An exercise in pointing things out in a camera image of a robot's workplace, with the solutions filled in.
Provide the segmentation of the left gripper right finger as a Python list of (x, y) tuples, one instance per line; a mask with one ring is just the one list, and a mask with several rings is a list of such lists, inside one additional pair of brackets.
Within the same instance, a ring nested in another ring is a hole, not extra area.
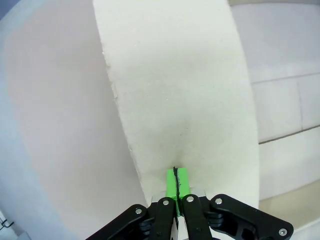
[(193, 193), (185, 168), (177, 170), (177, 197), (191, 240), (211, 240), (211, 231), (234, 240), (289, 240), (294, 233), (291, 223), (226, 194), (208, 199)]

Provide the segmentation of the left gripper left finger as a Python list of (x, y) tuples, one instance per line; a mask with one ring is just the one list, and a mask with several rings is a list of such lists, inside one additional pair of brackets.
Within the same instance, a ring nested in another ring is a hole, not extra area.
[(166, 191), (155, 197), (149, 207), (134, 204), (107, 225), (88, 237), (89, 240), (172, 240), (177, 227), (177, 173), (167, 171)]

